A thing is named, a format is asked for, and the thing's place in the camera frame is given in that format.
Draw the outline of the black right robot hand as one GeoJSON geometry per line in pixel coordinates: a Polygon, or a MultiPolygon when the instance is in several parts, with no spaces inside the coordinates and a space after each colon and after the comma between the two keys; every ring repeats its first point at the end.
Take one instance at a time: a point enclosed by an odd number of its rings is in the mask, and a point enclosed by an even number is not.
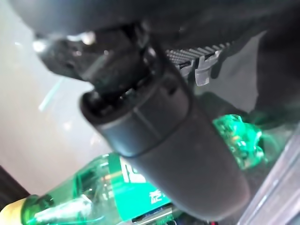
{"type": "Polygon", "coordinates": [[[213,127],[218,98],[196,100],[172,50],[204,51],[298,20],[297,0],[13,0],[58,75],[89,82],[82,113],[112,148],[196,216],[224,217],[247,184],[213,127]]]}

